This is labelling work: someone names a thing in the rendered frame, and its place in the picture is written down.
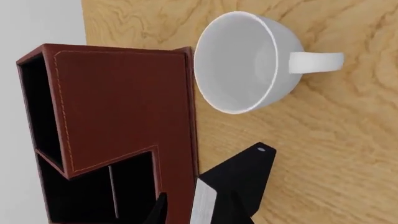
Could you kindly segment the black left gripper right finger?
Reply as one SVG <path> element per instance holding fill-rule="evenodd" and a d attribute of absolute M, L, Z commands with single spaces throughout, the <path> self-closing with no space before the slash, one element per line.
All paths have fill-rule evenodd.
<path fill-rule="evenodd" d="M 235 191 L 218 196 L 216 224 L 254 224 Z"/>

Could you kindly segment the red-brown desk caddy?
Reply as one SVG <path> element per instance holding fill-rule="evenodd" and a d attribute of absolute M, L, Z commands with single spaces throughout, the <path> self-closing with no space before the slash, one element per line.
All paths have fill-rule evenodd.
<path fill-rule="evenodd" d="M 43 44 L 16 63 L 49 224 L 188 224 L 192 51 Z"/>

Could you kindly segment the white mug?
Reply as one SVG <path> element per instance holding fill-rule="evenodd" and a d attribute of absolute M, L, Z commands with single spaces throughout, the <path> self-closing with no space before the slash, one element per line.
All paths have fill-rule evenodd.
<path fill-rule="evenodd" d="M 213 20 L 194 53 L 198 89 L 214 109 L 242 114 L 281 100 L 303 74 L 343 67 L 338 53 L 303 49 L 286 26 L 249 12 L 233 11 Z"/>

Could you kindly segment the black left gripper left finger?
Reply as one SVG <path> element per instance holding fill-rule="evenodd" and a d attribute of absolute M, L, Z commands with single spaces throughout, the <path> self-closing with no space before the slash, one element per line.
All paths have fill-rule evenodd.
<path fill-rule="evenodd" d="M 145 220 L 145 224 L 165 224 L 167 218 L 168 202 L 167 194 L 162 192 Z"/>

